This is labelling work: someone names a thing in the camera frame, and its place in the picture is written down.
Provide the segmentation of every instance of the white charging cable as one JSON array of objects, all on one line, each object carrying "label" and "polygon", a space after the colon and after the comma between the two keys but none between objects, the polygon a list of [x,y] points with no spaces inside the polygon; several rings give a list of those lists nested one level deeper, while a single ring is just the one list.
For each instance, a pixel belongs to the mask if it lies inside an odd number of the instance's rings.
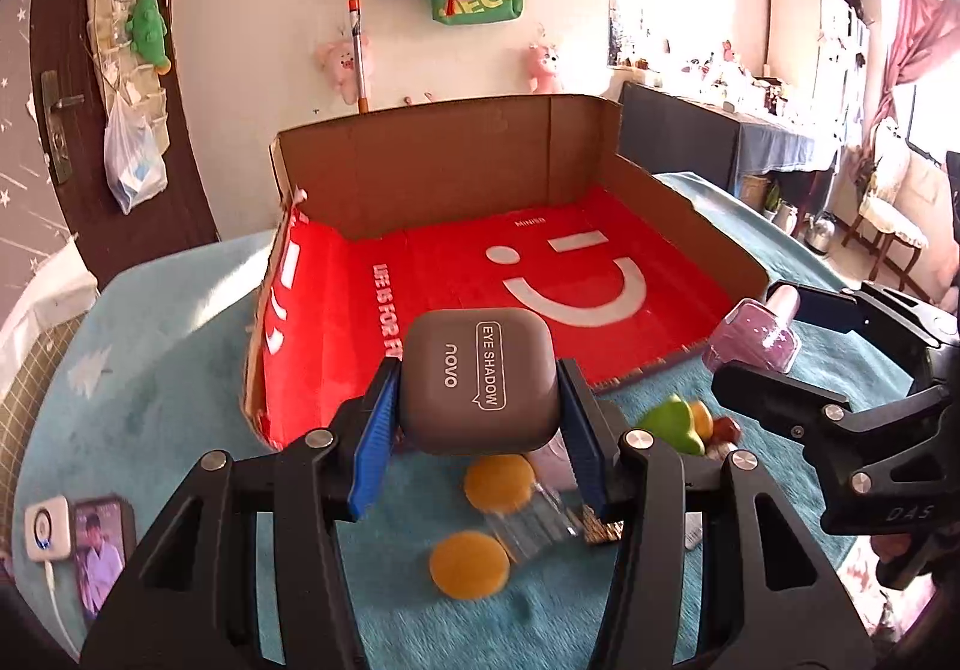
[{"label": "white charging cable", "polygon": [[64,627],[64,619],[61,618],[59,614],[59,608],[56,606],[56,582],[54,581],[54,565],[50,561],[45,561],[43,563],[43,569],[47,574],[47,588],[50,590],[50,602],[54,606],[54,616],[56,616],[56,623],[59,624],[61,628],[61,633],[64,633],[64,640],[66,640],[67,645],[70,646],[70,651],[73,652],[74,659],[80,657],[80,652],[77,651],[77,647],[73,644],[73,640],[70,639],[70,633]]}]

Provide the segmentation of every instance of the marker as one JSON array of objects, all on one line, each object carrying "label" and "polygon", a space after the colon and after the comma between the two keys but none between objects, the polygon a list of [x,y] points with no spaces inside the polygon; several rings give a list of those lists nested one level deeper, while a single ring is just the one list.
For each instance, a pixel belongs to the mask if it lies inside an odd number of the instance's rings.
[{"label": "marker", "polygon": [[361,115],[370,110],[367,103],[367,83],[363,77],[363,44],[360,43],[360,0],[350,0],[350,33],[353,35],[353,71],[357,78],[357,109]]}]

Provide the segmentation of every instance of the green toy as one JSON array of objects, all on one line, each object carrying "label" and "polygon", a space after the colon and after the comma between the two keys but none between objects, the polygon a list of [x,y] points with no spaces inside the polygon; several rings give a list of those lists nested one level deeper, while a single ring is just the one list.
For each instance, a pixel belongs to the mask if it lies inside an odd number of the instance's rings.
[{"label": "green toy", "polygon": [[637,423],[637,429],[646,430],[656,439],[669,442],[679,453],[702,456],[706,452],[704,441],[694,427],[690,406],[676,394],[648,409],[640,423]]},{"label": "green toy", "polygon": [[163,37],[167,35],[167,24],[160,15],[157,0],[136,0],[130,19],[127,21],[127,33],[133,36],[130,48],[163,75],[170,71],[173,64],[167,57],[163,46]]}]

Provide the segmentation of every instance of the yellow round object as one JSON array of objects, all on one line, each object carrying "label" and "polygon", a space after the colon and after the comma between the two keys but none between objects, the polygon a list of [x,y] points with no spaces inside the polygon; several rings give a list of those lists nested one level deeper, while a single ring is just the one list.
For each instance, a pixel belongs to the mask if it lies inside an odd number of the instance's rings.
[{"label": "yellow round object", "polygon": [[480,512],[511,513],[520,510],[533,495],[536,475],[522,456],[487,456],[467,469],[464,492]]},{"label": "yellow round object", "polygon": [[460,531],[433,549],[430,577],[454,600],[480,600],[507,585],[510,560],[503,546],[488,534]]},{"label": "yellow round object", "polygon": [[710,415],[707,405],[699,399],[690,402],[690,414],[693,415],[693,428],[698,438],[706,445],[713,436],[713,416]]}]

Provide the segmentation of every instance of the table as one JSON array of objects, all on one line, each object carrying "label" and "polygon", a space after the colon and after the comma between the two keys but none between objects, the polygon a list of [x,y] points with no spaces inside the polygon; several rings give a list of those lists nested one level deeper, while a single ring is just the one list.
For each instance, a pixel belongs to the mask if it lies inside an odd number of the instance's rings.
[{"label": "table", "polygon": [[[661,177],[701,214],[742,244],[773,279],[841,288],[842,282],[802,245],[722,190],[693,174]],[[119,275],[85,318],[47,393],[27,448],[14,501],[14,572],[24,599],[59,637],[40,565],[24,553],[23,515],[32,503],[62,493],[70,500],[118,492],[136,512],[142,537],[185,473],[213,448],[235,459],[266,453],[240,412],[254,289],[266,269],[271,235],[210,245]],[[856,409],[905,395],[910,379],[854,334],[796,324],[803,349],[792,376],[850,397]],[[71,373],[94,382],[78,395]],[[608,398],[628,420],[673,392],[720,408],[709,372],[688,360]],[[818,526],[823,499],[799,446],[738,417],[749,447],[782,484],[830,560],[843,560],[853,539]],[[383,491],[364,519],[341,525],[340,545],[357,624],[371,667],[456,665],[459,670],[560,670],[587,666],[606,604],[616,548],[570,541],[512,570],[506,590],[473,603],[443,598],[427,574],[433,545],[454,531],[486,529],[467,503],[465,457],[394,457]],[[272,586],[272,521],[257,525],[257,604],[268,659],[281,657]],[[702,554],[686,557],[678,659],[696,644]],[[56,594],[75,642],[83,635],[73,568],[56,565]]]},{"label": "table", "polygon": [[692,171],[728,192],[746,174],[829,169],[839,148],[773,117],[724,112],[635,82],[624,83],[620,104],[620,155],[652,174]]}]

